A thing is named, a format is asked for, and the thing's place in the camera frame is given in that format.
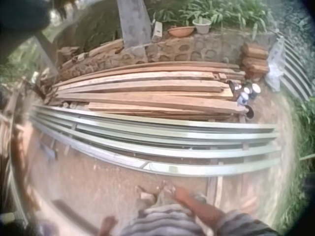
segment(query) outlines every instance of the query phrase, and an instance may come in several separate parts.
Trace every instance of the green plant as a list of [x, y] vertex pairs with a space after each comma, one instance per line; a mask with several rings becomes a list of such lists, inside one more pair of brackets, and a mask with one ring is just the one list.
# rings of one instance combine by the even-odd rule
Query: green plant
[[295, 223], [308, 204], [302, 190], [302, 182], [309, 172], [315, 171], [314, 160], [299, 161], [300, 157], [315, 153], [315, 98], [301, 102], [293, 100], [293, 124], [296, 140], [296, 158], [292, 176], [287, 180], [288, 187], [283, 195], [274, 227], [284, 235]]
[[153, 22], [160, 21], [168, 25], [188, 26], [189, 21], [179, 11], [162, 9], [153, 13]]
[[259, 0], [190, 0], [180, 12], [188, 21], [201, 16], [211, 20], [213, 26], [251, 28], [253, 40], [258, 31], [267, 31], [270, 15]]

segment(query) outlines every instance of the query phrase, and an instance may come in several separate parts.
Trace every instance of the white container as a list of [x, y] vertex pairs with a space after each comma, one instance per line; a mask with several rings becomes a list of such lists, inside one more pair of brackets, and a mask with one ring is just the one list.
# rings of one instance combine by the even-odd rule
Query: white container
[[209, 32], [210, 20], [202, 18], [202, 24], [200, 24], [198, 19], [194, 19], [192, 23], [195, 25], [198, 33], [205, 34]]

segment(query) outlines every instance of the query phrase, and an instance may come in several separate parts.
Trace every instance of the grass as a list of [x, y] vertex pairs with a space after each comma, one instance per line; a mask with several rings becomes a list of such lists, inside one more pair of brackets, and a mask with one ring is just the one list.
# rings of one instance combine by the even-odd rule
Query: grass
[[276, 216], [274, 228], [285, 234], [298, 220], [303, 209], [308, 205], [308, 199], [302, 190], [303, 181], [309, 172], [314, 172], [314, 160], [299, 161], [300, 157], [315, 153], [315, 99], [301, 103], [293, 100], [293, 124], [296, 145], [294, 167], [287, 183], [286, 192]]

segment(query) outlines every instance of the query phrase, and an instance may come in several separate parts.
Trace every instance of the wooden plank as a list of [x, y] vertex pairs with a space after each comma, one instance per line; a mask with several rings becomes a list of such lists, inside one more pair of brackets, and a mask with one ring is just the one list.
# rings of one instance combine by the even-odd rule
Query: wooden plank
[[121, 113], [162, 113], [165, 114], [204, 114], [200, 111], [191, 111], [191, 110], [181, 110], [181, 109], [170, 109], [163, 107], [148, 107], [148, 106], [137, 106], [137, 105], [124, 105], [124, 104], [115, 104], [115, 103], [99, 103], [99, 102], [90, 102], [87, 108], [91, 111], [103, 111], [103, 112], [121, 112]]
[[[199, 97], [216, 98], [221, 100], [233, 99], [233, 93], [230, 88], [224, 88], [222, 92], [178, 92], [178, 91], [150, 91], [150, 92], [130, 92], [133, 95], [159, 95], [159, 96], [180, 96], [180, 97]], [[125, 92], [116, 92], [116, 95], [126, 94]]]
[[113, 42], [108, 42], [104, 44], [103, 46], [100, 46], [98, 48], [91, 50], [89, 52], [89, 56], [94, 57], [95, 55], [100, 54], [100, 53], [108, 53], [115, 48], [121, 48], [123, 45], [124, 45], [123, 40], [117, 39]]
[[90, 80], [84, 80], [69, 85], [60, 86], [58, 90], [77, 88], [88, 85], [98, 85], [107, 83], [120, 83], [120, 82], [132, 82], [132, 81], [146, 81], [146, 80], [211, 80], [213, 78], [212, 72], [192, 72], [192, 71], [160, 71], [160, 72], [144, 72], [144, 73], [132, 73], [125, 75], [114, 75], [108, 77], [95, 78]]
[[58, 99], [79, 102], [102, 102], [126, 105], [164, 107], [172, 109], [203, 111], [206, 113], [245, 113], [245, 107], [237, 106], [236, 102], [218, 99], [205, 99], [194, 97], [156, 96], [156, 95], [107, 95], [105, 93], [64, 93], [57, 96]]
[[[210, 147], [210, 150], [216, 150], [216, 147]], [[211, 158], [210, 160], [211, 165], [217, 165], [218, 159]], [[216, 199], [216, 192], [217, 192], [217, 177], [209, 177], [208, 184], [207, 184], [207, 203], [214, 205]]]
[[224, 63], [218, 63], [218, 62], [202, 62], [202, 61], [163, 61], [163, 62], [151, 62], [151, 63], [145, 63], [145, 64], [136, 64], [136, 65], [128, 65], [128, 66], [121, 66], [121, 67], [115, 67], [112, 69], [102, 70], [98, 72], [94, 72], [88, 75], [79, 76], [70, 80], [66, 80], [63, 82], [60, 82], [58, 84], [53, 85], [54, 87], [59, 87], [62, 85], [67, 85], [79, 81], [84, 81], [87, 79], [96, 78], [95, 75], [102, 74], [101, 76], [110, 76], [110, 75], [122, 75], [122, 74], [128, 74], [128, 73], [138, 73], [142, 71], [151, 71], [154, 67], [162, 67], [160, 69], [156, 69], [157, 71], [163, 71], [166, 67], [181, 67], [179, 70], [185, 70], [185, 67], [195, 67], [195, 70], [197, 71], [205, 71], [205, 68], [225, 68], [225, 69], [239, 69], [238, 65], [232, 65], [232, 64], [224, 64]]
[[130, 77], [130, 81], [136, 81], [135, 75], [140, 78], [158, 78], [163, 77], [168, 74], [170, 77], [182, 77], [184, 78], [193, 78], [198, 77], [197, 79], [213, 79], [214, 76], [212, 72], [224, 73], [230, 79], [245, 79], [245, 73], [242, 72], [234, 72], [230, 69], [218, 69], [218, 68], [203, 68], [203, 67], [182, 67], [182, 66], [170, 66], [170, 67], [147, 67], [141, 69], [131, 69], [131, 70], [122, 70], [122, 71], [113, 71], [109, 73], [98, 73], [95, 75], [90, 75], [86, 77], [78, 77], [73, 78], [58, 84], [53, 85], [53, 87], [59, 87], [60, 89], [68, 89], [85, 85], [85, 81], [89, 81], [92, 83], [101, 83], [101, 81], [115, 81], [120, 78], [122, 75], [123, 80], [128, 81]]
[[222, 191], [223, 191], [223, 176], [218, 176], [216, 200], [215, 200], [214, 206], [219, 209], [221, 205]]
[[222, 92], [229, 85], [219, 81], [198, 80], [152, 80], [123, 82], [105, 85], [92, 85], [57, 91], [57, 94], [74, 92], [133, 92], [133, 91], [183, 91], [183, 92]]

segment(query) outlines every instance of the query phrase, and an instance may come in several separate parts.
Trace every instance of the stacked wood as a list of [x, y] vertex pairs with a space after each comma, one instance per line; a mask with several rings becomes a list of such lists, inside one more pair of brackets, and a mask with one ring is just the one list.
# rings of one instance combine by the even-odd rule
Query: stacked wood
[[57, 51], [58, 58], [62, 60], [62, 63], [70, 60], [74, 56], [78, 55], [79, 47], [63, 47]]
[[246, 112], [233, 101], [232, 91], [224, 83], [230, 78], [242, 81], [245, 73], [236, 65], [216, 62], [138, 64], [55, 84], [46, 104], [77, 102], [76, 107], [95, 112], [222, 121]]
[[259, 81], [269, 72], [267, 49], [256, 44], [245, 43], [242, 51], [242, 68], [246, 72], [246, 78], [254, 82]]

